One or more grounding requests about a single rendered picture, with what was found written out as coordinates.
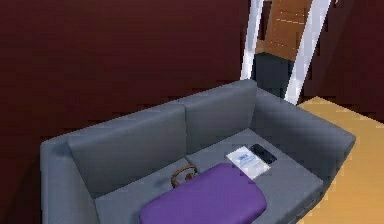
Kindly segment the white book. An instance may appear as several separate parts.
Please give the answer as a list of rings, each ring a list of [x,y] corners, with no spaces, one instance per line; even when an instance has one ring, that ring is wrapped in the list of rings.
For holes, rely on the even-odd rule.
[[[227,154],[226,157],[250,179],[255,179],[270,169],[266,162],[245,146]]]

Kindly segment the brown wooden door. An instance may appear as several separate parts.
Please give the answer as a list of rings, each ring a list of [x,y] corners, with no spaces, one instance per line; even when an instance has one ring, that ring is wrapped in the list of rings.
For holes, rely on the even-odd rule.
[[[269,15],[264,39],[256,42],[256,54],[268,53],[294,61],[313,0],[265,0]]]

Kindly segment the black phone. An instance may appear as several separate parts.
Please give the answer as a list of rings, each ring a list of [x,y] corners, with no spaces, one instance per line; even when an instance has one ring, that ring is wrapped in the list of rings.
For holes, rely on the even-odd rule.
[[[267,164],[272,164],[277,158],[260,144],[252,145],[249,150]]]

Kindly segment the purple cushion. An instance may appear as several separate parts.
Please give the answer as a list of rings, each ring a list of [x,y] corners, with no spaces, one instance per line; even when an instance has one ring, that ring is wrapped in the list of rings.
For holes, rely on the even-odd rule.
[[[260,188],[239,168],[221,163],[153,199],[140,224],[251,224],[267,208]]]

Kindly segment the grey sofa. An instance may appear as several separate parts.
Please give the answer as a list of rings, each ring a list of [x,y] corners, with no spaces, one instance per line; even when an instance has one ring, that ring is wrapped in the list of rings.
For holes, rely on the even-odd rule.
[[[277,160],[251,179],[267,202],[251,224],[297,224],[355,137],[253,80],[236,81],[43,142],[42,224],[140,224],[141,209],[174,189],[176,170],[234,165],[226,155],[254,144]]]

